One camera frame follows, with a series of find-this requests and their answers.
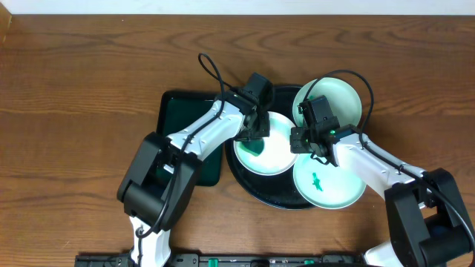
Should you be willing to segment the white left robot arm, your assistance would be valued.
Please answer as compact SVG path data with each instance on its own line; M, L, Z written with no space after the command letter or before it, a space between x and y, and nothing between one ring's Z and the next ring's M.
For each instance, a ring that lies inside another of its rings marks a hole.
M274 96L273 84L253 73L243 87L216 96L212 107L181 131L152 132L143 139L117 191L134 230L130 266L166 264L170 231L189 204L203 162L229 139L268 137Z

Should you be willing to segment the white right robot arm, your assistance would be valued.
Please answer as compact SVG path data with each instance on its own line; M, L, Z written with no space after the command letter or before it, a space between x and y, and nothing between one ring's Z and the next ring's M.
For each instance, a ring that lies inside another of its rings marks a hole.
M390 244L402 266L440 266L474 252L474 227L453 176L408 165L353 125L340 125L324 96L298 104L304 125L291 151L362 179L385 201Z

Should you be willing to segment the green wavy sponge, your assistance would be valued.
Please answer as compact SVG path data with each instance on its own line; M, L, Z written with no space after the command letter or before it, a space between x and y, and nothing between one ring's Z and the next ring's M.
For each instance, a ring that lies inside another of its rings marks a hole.
M265 142L263 139L250 139L239 142L239 148L252 156L259 156L263 153Z

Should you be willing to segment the white plate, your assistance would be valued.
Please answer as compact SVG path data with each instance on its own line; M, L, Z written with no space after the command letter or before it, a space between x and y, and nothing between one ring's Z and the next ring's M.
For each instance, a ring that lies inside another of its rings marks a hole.
M274 176L290 169L298 155L291 152L290 135L294 123L284 115L269 112L270 136L264 140L264 150L259 156L252 156L239 148L239 141L233 142L238 162L248 171L263 176Z

